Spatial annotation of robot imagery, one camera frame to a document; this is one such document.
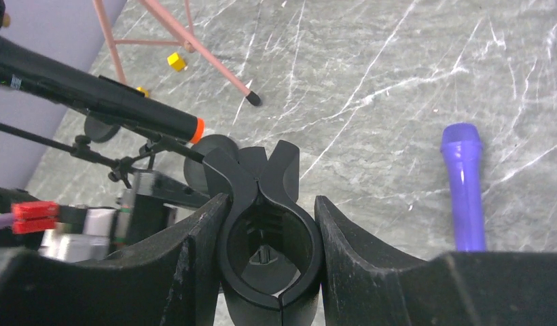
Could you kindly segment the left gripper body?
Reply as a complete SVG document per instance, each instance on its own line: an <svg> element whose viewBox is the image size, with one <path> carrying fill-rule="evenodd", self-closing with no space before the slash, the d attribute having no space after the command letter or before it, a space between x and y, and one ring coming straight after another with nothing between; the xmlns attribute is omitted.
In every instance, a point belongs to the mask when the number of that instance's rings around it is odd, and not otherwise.
<svg viewBox="0 0 557 326"><path fill-rule="evenodd" d="M174 224L177 209L198 209L210 197L163 173L134 174L132 187L118 200L116 245L133 245Z"/></svg>

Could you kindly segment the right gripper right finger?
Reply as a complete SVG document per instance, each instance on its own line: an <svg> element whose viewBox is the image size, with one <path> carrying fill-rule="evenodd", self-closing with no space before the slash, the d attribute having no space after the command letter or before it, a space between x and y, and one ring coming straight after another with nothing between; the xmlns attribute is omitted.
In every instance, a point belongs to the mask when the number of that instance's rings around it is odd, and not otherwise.
<svg viewBox="0 0 557 326"><path fill-rule="evenodd" d="M325 196L328 325L557 325L557 253L458 252L425 261L373 236Z"/></svg>

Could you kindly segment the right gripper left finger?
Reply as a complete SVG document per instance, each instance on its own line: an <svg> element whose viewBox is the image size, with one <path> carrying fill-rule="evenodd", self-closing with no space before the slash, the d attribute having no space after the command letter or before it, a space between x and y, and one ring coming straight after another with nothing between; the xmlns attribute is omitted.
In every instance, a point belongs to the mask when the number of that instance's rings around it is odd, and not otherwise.
<svg viewBox="0 0 557 326"><path fill-rule="evenodd" d="M188 218L104 260L69 264L0 249L0 325L212 325L220 194Z"/></svg>

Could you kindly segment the black round-base stand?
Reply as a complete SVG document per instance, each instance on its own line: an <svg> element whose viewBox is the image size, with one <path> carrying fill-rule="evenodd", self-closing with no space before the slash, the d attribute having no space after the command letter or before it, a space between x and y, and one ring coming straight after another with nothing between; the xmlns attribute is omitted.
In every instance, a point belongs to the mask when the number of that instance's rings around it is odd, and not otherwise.
<svg viewBox="0 0 557 326"><path fill-rule="evenodd" d="M235 325L310 325L315 319L324 260L322 236L300 206L300 150L279 141L241 149L231 158L214 149L202 161L211 195L228 194L231 208L217 238L217 259L228 312ZM257 289L243 272L267 245L299 271L279 295Z"/></svg>
<svg viewBox="0 0 557 326"><path fill-rule="evenodd" d="M222 134L206 135L202 137L197 144L190 147L187 143L180 142L179 147L186 148L187 154L182 155L176 151L172 151L170 147L165 147L160 143L147 140L146 143L144 143L139 149L139 153L142 155L145 152L153 151L156 154L166 152L171 156L178 155L180 157L179 162L183 165L182 171L187 185L203 194L207 194L209 192L206 183L206 176L202 163L195 161L195 159L200 156L207 155L214 149L221 149L231 158L238 159L238 145L233 139Z"/></svg>

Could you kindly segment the purple microphone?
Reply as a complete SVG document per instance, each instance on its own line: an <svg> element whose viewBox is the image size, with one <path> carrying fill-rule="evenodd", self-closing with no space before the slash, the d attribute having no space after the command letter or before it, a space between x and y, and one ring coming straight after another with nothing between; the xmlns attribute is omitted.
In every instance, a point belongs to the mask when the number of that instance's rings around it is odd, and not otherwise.
<svg viewBox="0 0 557 326"><path fill-rule="evenodd" d="M448 173L456 249L485 251L480 185L482 142L478 129L470 123L447 126L440 151Z"/></svg>

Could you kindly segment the black microphone orange tip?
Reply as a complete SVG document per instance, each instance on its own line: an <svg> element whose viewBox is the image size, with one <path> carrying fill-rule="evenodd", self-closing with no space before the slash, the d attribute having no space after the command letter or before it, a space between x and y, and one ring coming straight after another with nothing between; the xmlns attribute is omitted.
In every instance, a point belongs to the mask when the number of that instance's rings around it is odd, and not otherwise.
<svg viewBox="0 0 557 326"><path fill-rule="evenodd" d="M142 92L95 77L0 36L0 86L19 90L117 124L148 139L156 134L197 143L204 121Z"/></svg>

